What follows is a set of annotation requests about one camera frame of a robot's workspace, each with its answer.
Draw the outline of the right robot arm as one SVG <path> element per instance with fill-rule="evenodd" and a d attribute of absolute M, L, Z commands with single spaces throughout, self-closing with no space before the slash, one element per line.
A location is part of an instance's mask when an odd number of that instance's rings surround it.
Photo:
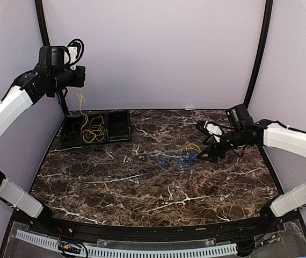
<path fill-rule="evenodd" d="M 228 151 L 248 145 L 281 149 L 306 158 L 306 132 L 284 125 L 279 121 L 262 119 L 254 122 L 244 104 L 226 111 L 230 126 L 213 121 L 198 121 L 196 129 L 206 138 L 206 148 L 198 154 L 198 159 L 217 163 L 225 158 Z M 284 193 L 268 203 L 261 211 L 255 228 L 267 233 L 276 224 L 276 218 L 295 209 L 306 206 L 306 182 Z"/>

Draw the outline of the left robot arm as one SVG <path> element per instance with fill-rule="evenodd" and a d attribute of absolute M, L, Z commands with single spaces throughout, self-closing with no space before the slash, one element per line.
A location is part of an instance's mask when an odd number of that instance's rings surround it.
<path fill-rule="evenodd" d="M 84 66 L 78 62 L 84 54 L 80 41 L 68 46 L 43 46 L 39 61 L 32 70 L 19 75 L 0 100 L 0 139 L 12 124 L 43 96 L 58 95 L 61 107 L 67 110 L 67 87 L 82 88 Z M 45 234 L 53 234 L 57 223 L 49 215 L 50 208 L 13 183 L 0 171 L 0 199 L 36 219 L 36 226 Z"/>

